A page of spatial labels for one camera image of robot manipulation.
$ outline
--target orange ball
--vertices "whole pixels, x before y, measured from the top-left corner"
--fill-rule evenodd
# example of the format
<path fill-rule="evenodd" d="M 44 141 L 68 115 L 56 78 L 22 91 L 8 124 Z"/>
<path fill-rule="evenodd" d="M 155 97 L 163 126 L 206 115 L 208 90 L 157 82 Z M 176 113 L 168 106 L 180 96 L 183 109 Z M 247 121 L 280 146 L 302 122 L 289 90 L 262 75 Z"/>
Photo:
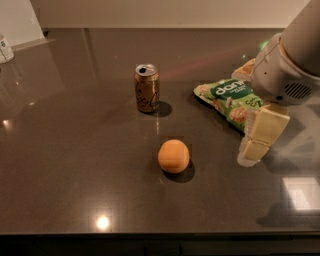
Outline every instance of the orange ball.
<path fill-rule="evenodd" d="M 169 173 L 184 171 L 190 161 L 187 146 L 180 140 L 168 140 L 161 146 L 158 153 L 160 167 Z"/>

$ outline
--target gray countertop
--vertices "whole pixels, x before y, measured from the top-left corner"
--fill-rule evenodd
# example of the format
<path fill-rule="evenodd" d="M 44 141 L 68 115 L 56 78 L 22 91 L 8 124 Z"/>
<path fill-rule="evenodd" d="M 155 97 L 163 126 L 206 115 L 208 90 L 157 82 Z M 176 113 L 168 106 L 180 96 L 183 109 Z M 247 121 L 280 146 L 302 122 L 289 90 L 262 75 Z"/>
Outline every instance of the gray countertop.
<path fill-rule="evenodd" d="M 277 32 L 51 29 L 16 49 L 0 65 L 0 234 L 319 232 L 319 96 L 244 168 L 242 135 L 192 93 Z M 152 115 L 135 105 L 141 63 L 159 68 Z M 191 152 L 178 176 L 157 163 L 170 138 Z"/>

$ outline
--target white wall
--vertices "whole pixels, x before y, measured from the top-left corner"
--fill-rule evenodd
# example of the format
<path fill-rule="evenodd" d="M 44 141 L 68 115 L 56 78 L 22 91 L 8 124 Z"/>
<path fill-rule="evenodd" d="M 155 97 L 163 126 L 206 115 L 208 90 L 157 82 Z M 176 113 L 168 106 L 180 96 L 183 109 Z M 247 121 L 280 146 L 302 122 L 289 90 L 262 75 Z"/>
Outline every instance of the white wall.
<path fill-rule="evenodd" d="M 41 26 L 46 28 L 284 28 L 308 0 L 31 0 L 31 2 Z"/>
<path fill-rule="evenodd" d="M 29 0 L 0 0 L 0 24 L 11 46 L 43 38 Z"/>

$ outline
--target aluminum can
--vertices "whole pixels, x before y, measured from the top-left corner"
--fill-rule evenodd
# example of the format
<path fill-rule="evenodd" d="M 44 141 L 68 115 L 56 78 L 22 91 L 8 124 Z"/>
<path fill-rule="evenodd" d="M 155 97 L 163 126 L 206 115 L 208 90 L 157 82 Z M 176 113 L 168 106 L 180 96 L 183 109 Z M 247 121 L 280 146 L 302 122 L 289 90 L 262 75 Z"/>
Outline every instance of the aluminum can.
<path fill-rule="evenodd" d="M 12 60 L 14 53 L 8 44 L 8 41 L 0 34 L 0 64 Z"/>
<path fill-rule="evenodd" d="M 137 108 L 141 112 L 151 113 L 159 108 L 159 74 L 152 64 L 141 64 L 136 67 L 135 90 Z"/>

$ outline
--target chip bag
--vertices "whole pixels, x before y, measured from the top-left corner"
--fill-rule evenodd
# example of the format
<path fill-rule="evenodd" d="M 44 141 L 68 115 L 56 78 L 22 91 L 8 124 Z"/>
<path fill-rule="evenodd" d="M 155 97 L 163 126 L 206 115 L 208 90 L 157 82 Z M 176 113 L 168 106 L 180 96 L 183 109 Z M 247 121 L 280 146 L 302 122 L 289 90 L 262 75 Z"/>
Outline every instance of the chip bag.
<path fill-rule="evenodd" d="M 254 95 L 245 82 L 237 79 L 202 84 L 193 92 L 224 115 L 226 120 L 241 132 L 244 132 L 247 112 L 258 110 L 263 104 L 262 99 Z"/>

